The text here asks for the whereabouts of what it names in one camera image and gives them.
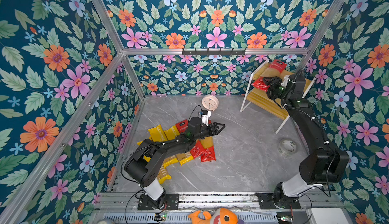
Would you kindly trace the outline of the red spaghetti bag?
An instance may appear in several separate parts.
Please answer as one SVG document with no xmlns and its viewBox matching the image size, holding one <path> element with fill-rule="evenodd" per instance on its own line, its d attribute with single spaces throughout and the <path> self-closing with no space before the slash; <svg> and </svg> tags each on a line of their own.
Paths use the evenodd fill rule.
<svg viewBox="0 0 389 224">
<path fill-rule="evenodd" d="M 204 151 L 201 155 L 201 161 L 202 162 L 216 161 L 214 144 L 213 144 L 213 137 L 207 137 L 203 140 L 200 140 L 200 143 L 204 148 Z"/>
<path fill-rule="evenodd" d="M 197 157 L 201 157 L 205 153 L 205 148 L 201 144 L 200 140 L 197 140 L 194 147 L 189 151 L 191 156 L 196 159 Z"/>
<path fill-rule="evenodd" d="M 287 64 L 280 61 L 280 60 L 274 60 L 269 64 L 269 66 L 265 69 L 265 71 L 260 74 L 258 79 L 254 81 L 252 84 L 253 87 L 262 90 L 262 85 L 266 85 L 263 83 L 262 79 L 264 77 L 280 77 L 280 74 L 286 69 Z"/>
</svg>

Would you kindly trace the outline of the yellow pasta bag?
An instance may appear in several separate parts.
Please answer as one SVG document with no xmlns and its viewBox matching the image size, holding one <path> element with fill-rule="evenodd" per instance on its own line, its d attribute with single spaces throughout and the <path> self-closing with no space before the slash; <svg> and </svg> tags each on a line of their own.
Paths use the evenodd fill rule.
<svg viewBox="0 0 389 224">
<path fill-rule="evenodd" d="M 150 134 L 149 139 L 152 140 L 153 142 L 165 142 L 168 140 L 161 125 L 153 127 L 148 131 Z"/>
<path fill-rule="evenodd" d="M 157 175 L 159 184 L 162 185 L 165 181 L 170 179 L 172 179 L 172 176 L 168 173 L 167 169 L 162 166 Z"/>
<path fill-rule="evenodd" d="M 177 127 L 174 125 L 168 130 L 164 130 L 165 136 L 168 140 L 174 140 L 176 136 L 180 134 Z M 172 165 L 174 163 L 180 163 L 182 166 L 183 164 L 190 162 L 194 160 L 194 157 L 191 155 L 190 152 L 186 152 L 183 154 L 176 154 L 173 156 L 170 156 L 164 160 L 163 167 L 167 168 L 169 165 Z"/>
<path fill-rule="evenodd" d="M 137 149 L 137 152 L 134 154 L 138 159 L 144 159 L 147 162 L 151 159 L 151 149 L 154 142 L 150 139 L 145 139 Z"/>
</svg>

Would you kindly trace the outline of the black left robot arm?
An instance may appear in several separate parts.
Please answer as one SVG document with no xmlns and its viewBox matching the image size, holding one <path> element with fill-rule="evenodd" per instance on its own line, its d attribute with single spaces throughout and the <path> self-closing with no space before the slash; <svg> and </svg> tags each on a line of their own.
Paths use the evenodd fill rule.
<svg viewBox="0 0 389 224">
<path fill-rule="evenodd" d="M 186 131 L 172 140 L 154 142 L 145 139 L 125 162 L 124 172 L 145 188 L 157 178 L 166 158 L 190 151 L 198 140 L 218 135 L 224 128 L 225 124 L 206 125 L 201 118 L 193 117 Z"/>
</svg>

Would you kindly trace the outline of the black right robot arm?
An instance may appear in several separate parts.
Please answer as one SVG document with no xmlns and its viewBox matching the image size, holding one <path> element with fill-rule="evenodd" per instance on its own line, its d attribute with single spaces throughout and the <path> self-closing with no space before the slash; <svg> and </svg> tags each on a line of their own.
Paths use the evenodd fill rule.
<svg viewBox="0 0 389 224">
<path fill-rule="evenodd" d="M 304 74 L 292 74 L 286 83 L 279 77 L 264 77 L 269 99 L 280 100 L 277 105 L 286 109 L 297 124 L 308 147 L 308 156 L 300 163 L 299 173 L 307 184 L 338 183 L 343 178 L 349 156 L 329 139 L 314 114 L 313 106 L 304 98 Z"/>
</svg>

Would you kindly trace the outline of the wooden two-tier shelf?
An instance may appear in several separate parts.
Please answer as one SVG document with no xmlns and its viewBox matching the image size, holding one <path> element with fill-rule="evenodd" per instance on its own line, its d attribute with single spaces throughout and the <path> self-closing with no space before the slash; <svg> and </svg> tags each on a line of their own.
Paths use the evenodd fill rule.
<svg viewBox="0 0 389 224">
<path fill-rule="evenodd" d="M 280 74 L 282 85 L 285 87 L 285 98 L 283 100 L 271 100 L 266 92 L 253 87 L 253 83 L 260 74 L 269 66 L 271 62 L 267 60 L 260 65 L 250 76 L 245 97 L 242 102 L 240 112 L 243 112 L 251 103 L 259 106 L 267 112 L 283 120 L 276 132 L 279 132 L 290 117 L 306 116 L 309 120 L 315 121 L 313 108 L 306 98 L 309 90 L 314 84 L 313 80 L 306 79 L 304 73 L 292 73 L 286 69 Z"/>
</svg>

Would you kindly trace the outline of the cream alarm clock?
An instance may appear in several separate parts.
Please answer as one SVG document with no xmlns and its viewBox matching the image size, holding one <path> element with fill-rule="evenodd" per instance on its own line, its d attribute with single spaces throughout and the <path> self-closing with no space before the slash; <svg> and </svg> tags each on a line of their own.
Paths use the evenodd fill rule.
<svg viewBox="0 0 389 224">
<path fill-rule="evenodd" d="M 214 95 L 206 95 L 202 99 L 203 107 L 208 111 L 215 111 L 219 106 L 219 100 Z"/>
</svg>

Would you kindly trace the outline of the clear tape roll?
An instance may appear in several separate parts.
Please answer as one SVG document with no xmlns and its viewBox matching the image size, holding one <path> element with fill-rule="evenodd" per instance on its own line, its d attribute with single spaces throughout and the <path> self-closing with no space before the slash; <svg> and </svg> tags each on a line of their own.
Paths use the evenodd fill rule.
<svg viewBox="0 0 389 224">
<path fill-rule="evenodd" d="M 294 155 L 298 151 L 297 144 L 291 139 L 282 139 L 278 144 L 280 154 L 285 156 Z"/>
</svg>

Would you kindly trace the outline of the orange plush fish toy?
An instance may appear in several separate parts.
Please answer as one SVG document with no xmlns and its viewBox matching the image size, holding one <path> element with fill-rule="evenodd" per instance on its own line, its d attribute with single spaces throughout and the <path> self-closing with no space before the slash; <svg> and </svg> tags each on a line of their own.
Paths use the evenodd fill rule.
<svg viewBox="0 0 389 224">
<path fill-rule="evenodd" d="M 200 210 L 188 215 L 192 224 L 244 224 L 245 222 L 226 208 L 219 208 L 214 214 Z"/>
</svg>

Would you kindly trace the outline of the white box bottom right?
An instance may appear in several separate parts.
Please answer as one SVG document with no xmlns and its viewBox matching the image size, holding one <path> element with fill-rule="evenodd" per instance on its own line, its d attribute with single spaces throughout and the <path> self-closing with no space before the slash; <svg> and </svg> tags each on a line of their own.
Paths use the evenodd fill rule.
<svg viewBox="0 0 389 224">
<path fill-rule="evenodd" d="M 352 224 L 350 216 L 341 208 L 311 208 L 310 224 Z"/>
</svg>

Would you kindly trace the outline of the black wall hook rail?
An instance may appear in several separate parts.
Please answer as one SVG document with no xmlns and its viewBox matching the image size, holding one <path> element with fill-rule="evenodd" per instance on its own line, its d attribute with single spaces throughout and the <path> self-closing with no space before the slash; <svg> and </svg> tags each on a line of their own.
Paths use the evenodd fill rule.
<svg viewBox="0 0 389 224">
<path fill-rule="evenodd" d="M 221 55 L 221 56 L 231 56 L 231 55 L 245 55 L 246 49 L 235 49 L 235 48 L 191 48 L 191 49 L 182 49 L 182 55 L 199 55 L 199 56 L 210 56 L 210 55 Z"/>
</svg>

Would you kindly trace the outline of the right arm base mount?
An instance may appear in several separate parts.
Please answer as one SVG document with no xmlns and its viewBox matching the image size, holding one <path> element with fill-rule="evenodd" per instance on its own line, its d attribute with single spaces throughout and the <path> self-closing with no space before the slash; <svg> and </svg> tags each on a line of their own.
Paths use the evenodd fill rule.
<svg viewBox="0 0 389 224">
<path fill-rule="evenodd" d="M 287 197 L 282 193 L 255 193 L 260 209 L 301 209 L 298 198 Z"/>
</svg>

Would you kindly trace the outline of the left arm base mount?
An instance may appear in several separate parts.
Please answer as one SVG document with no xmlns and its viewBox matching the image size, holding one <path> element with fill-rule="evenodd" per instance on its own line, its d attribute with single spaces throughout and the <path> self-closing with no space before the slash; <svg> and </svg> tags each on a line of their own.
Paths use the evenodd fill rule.
<svg viewBox="0 0 389 224">
<path fill-rule="evenodd" d="M 179 197 L 179 194 L 162 194 L 158 200 L 153 200 L 148 195 L 142 194 L 137 210 L 177 210 Z"/>
</svg>

